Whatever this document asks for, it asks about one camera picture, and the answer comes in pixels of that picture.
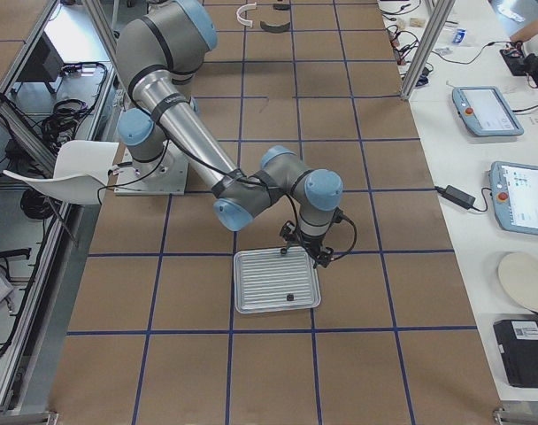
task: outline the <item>blue joint cap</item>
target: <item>blue joint cap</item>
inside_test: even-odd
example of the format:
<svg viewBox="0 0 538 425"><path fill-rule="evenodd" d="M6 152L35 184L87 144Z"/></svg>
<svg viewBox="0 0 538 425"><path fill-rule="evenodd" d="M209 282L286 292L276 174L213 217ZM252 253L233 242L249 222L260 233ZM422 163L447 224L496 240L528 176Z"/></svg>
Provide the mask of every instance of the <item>blue joint cap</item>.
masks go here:
<svg viewBox="0 0 538 425"><path fill-rule="evenodd" d="M242 206L221 198L214 203L214 212L226 228L237 232L253 221L253 216Z"/></svg>
<svg viewBox="0 0 538 425"><path fill-rule="evenodd" d="M334 171L314 170L304 181L309 202L321 211L333 211L342 199L342 177Z"/></svg>
<svg viewBox="0 0 538 425"><path fill-rule="evenodd" d="M273 146L261 158L261 168L265 168L265 166L271 159L278 157L279 155L282 155L283 153L292 153L293 155L295 155L293 151L290 151L284 146L280 146L280 145Z"/></svg>
<svg viewBox="0 0 538 425"><path fill-rule="evenodd" d="M203 8L203 6L197 2L197 0L174 0L187 16L195 24L196 29L204 38L206 44L208 44L209 50L214 50L218 45L218 35L216 34L216 28L210 18L210 15Z"/></svg>
<svg viewBox="0 0 538 425"><path fill-rule="evenodd" d="M153 121L139 109L130 109L119 118L118 133L127 146L137 146L153 131Z"/></svg>

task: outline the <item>white plastic chair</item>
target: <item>white plastic chair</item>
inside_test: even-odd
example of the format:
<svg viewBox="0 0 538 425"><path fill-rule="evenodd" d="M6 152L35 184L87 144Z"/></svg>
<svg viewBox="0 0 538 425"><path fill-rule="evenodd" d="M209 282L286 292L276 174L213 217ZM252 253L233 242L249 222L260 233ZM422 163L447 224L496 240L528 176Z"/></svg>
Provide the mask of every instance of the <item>white plastic chair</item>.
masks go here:
<svg viewBox="0 0 538 425"><path fill-rule="evenodd" d="M108 170L119 143L71 140L58 152L52 179L34 179L4 170L47 197L79 205L98 204L98 190L108 184ZM104 198L105 190L100 190Z"/></svg>

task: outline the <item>tablet screen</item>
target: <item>tablet screen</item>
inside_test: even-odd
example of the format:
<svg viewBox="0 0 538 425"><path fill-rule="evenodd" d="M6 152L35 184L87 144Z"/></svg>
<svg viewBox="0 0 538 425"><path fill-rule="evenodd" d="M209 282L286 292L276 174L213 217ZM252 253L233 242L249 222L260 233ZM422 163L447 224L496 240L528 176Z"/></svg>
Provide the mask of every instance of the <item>tablet screen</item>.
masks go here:
<svg viewBox="0 0 538 425"><path fill-rule="evenodd" d="M538 170L502 166L509 190L511 223L524 228L538 228Z"/></svg>
<svg viewBox="0 0 538 425"><path fill-rule="evenodd" d="M494 90L464 89L462 91L481 129L504 131L517 128Z"/></svg>

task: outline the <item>white label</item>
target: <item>white label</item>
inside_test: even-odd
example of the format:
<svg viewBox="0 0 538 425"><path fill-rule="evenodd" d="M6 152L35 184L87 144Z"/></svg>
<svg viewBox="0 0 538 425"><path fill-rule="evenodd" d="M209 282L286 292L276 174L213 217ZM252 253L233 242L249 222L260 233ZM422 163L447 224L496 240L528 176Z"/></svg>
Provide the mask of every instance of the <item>white label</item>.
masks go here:
<svg viewBox="0 0 538 425"><path fill-rule="evenodd" d="M535 321L512 321L511 324L517 339L538 341L538 327Z"/></svg>

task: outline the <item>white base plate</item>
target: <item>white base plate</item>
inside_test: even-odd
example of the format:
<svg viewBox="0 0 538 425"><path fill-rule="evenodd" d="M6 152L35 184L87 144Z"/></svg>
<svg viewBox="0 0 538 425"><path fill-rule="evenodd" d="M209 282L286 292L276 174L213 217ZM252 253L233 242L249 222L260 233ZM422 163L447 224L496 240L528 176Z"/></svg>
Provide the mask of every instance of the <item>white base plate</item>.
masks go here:
<svg viewBox="0 0 538 425"><path fill-rule="evenodd" d="M234 255L235 309L265 313L320 304L319 278L304 249L295 246L241 251Z"/></svg>
<svg viewBox="0 0 538 425"><path fill-rule="evenodd" d="M168 152L174 158L173 164L165 169L162 176L151 180L143 179L139 182L114 188L114 192L119 196L141 197L146 195L184 195L187 185L188 161L187 158L172 143L168 144ZM131 162L131 154L126 151L123 162ZM132 167L122 168L118 174L118 183L125 184L140 177Z"/></svg>

